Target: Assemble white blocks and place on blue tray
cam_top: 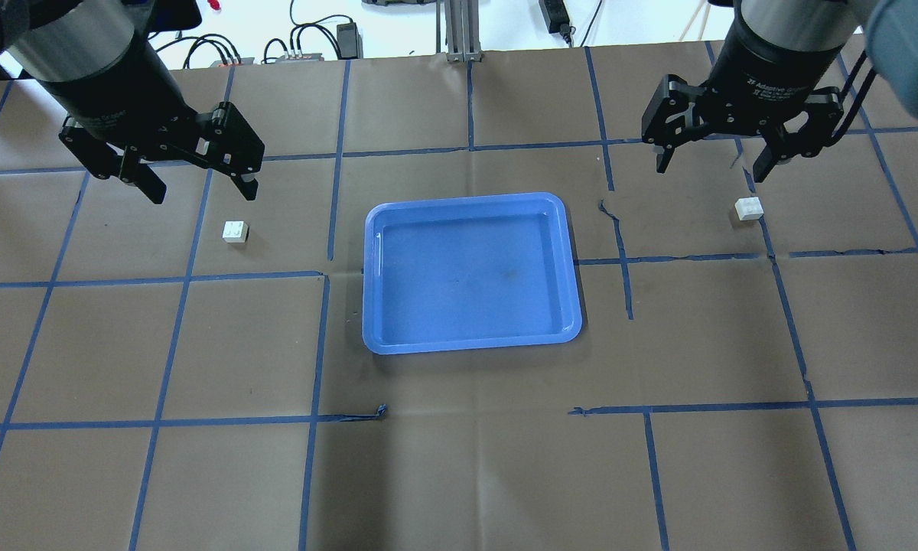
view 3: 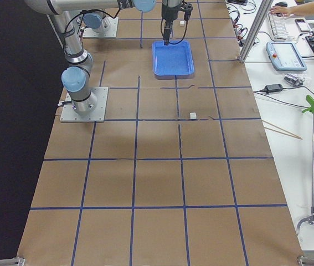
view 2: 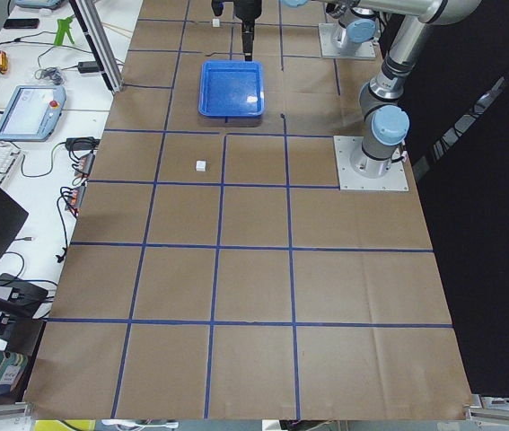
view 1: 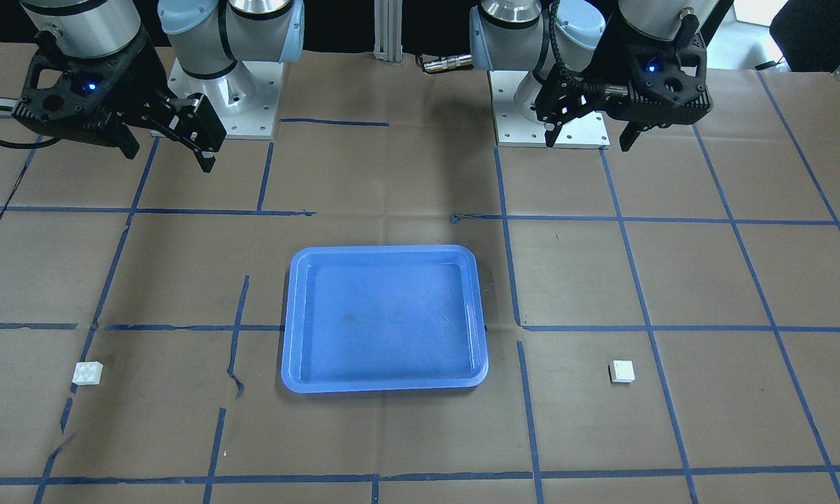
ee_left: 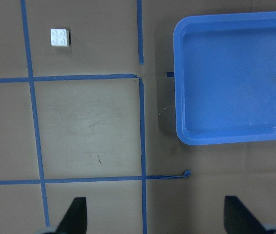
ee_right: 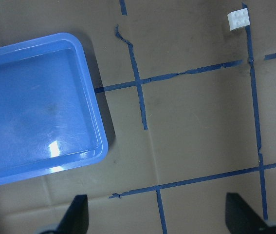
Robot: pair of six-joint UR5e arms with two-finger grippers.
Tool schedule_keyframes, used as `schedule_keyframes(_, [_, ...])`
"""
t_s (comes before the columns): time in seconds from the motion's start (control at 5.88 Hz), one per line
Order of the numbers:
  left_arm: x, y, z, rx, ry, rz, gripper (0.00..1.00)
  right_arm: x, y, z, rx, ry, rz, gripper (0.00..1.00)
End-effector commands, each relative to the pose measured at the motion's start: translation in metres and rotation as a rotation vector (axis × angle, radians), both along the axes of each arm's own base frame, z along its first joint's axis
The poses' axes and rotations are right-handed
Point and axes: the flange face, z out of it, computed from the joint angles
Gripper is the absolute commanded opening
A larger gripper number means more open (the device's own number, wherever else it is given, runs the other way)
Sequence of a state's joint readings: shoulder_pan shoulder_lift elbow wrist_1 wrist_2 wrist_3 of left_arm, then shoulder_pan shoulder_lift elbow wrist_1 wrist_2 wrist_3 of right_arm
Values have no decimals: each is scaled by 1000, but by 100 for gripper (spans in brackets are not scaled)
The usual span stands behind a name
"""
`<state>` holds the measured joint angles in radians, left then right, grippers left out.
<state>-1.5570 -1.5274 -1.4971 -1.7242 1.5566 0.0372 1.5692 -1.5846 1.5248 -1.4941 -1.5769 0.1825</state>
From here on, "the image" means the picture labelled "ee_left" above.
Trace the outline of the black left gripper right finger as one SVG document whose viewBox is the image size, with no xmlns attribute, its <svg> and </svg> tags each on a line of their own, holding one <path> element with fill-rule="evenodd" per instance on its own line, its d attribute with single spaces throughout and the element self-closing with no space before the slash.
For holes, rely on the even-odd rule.
<svg viewBox="0 0 276 234">
<path fill-rule="evenodd" d="M 236 196 L 225 196 L 223 219 L 227 234 L 269 233 Z"/>
</svg>

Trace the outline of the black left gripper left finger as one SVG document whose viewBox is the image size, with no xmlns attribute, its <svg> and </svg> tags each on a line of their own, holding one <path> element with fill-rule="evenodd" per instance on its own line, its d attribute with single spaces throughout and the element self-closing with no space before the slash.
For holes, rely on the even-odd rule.
<svg viewBox="0 0 276 234">
<path fill-rule="evenodd" d="M 85 197 L 76 197 L 58 225 L 56 234 L 85 234 L 87 232 L 87 203 Z"/>
</svg>

